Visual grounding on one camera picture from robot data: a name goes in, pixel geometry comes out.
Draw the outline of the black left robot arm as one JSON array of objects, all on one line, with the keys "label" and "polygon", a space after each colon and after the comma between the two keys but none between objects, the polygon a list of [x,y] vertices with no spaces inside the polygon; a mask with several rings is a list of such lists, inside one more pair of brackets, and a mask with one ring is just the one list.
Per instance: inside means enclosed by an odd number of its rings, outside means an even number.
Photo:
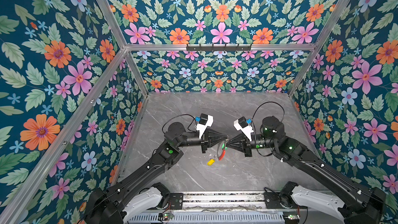
[{"label": "black left robot arm", "polygon": [[147,209],[164,207],[170,191],[161,183],[148,189],[145,187],[177,164],[183,156],[181,147],[199,146],[206,152],[228,139],[227,135],[203,124],[198,124],[196,131],[188,132],[180,122],[172,123],[164,137],[163,143],[140,168],[107,190],[97,188],[92,192],[82,221],[87,224],[126,224]]}]

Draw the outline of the yellow key tag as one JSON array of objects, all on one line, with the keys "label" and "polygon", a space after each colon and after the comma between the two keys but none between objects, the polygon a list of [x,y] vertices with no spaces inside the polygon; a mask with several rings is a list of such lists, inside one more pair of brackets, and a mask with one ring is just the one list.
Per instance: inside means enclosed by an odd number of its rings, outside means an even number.
[{"label": "yellow key tag", "polygon": [[208,166],[212,166],[215,162],[215,159],[210,159],[207,163]]}]

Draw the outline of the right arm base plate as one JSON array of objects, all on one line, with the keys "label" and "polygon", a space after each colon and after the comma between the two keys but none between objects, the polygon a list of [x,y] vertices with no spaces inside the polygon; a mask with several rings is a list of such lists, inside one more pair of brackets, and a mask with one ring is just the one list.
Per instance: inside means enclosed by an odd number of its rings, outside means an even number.
[{"label": "right arm base plate", "polygon": [[281,198],[279,193],[264,192],[264,203],[267,209],[308,209],[306,206],[300,206],[289,198]]}]

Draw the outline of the silver keyring with red grip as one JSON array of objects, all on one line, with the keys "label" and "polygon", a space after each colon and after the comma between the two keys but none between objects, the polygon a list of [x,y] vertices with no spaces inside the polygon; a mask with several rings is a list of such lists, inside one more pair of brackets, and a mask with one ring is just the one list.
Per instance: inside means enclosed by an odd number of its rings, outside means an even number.
[{"label": "silver keyring with red grip", "polygon": [[214,159],[217,161],[221,161],[226,154],[226,149],[227,149],[227,140],[224,140],[217,145],[217,151],[214,156]]}]

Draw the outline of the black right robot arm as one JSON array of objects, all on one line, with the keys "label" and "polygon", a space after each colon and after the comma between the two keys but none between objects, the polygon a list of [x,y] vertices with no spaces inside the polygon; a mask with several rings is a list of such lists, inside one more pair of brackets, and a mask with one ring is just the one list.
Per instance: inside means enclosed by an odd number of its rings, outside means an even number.
[{"label": "black right robot arm", "polygon": [[278,196],[283,207],[309,207],[345,224],[380,223],[386,194],[379,188],[361,185],[324,163],[303,143],[288,137],[284,124],[276,117],[265,117],[259,134],[245,117],[235,120],[234,127],[241,134],[230,139],[227,147],[247,157],[252,156],[253,149],[269,148],[282,163],[305,172],[332,192],[323,194],[289,181]]}]

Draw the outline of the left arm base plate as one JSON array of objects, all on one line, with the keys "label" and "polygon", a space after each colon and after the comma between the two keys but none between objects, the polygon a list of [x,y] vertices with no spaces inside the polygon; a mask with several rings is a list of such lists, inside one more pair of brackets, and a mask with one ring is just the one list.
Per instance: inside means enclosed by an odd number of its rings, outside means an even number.
[{"label": "left arm base plate", "polygon": [[181,192],[170,193],[165,197],[162,197],[160,203],[157,206],[151,207],[148,210],[179,210],[182,209],[184,200],[184,194]]}]

